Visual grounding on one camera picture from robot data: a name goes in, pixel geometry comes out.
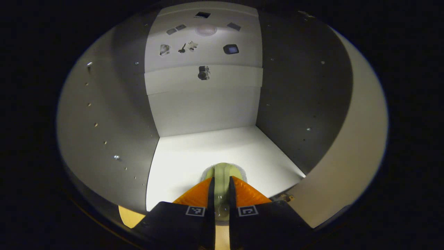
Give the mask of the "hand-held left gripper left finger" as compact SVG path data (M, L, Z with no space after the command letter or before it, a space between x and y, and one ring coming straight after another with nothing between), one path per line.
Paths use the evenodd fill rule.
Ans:
M208 178L176 202L159 202L134 227L145 250L215 249L214 179Z

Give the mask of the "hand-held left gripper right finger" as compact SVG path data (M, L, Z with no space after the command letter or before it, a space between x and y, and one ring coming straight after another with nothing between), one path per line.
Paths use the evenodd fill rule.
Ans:
M313 239L313 229L286 201L271 201L235 176L229 204L232 250L300 250Z

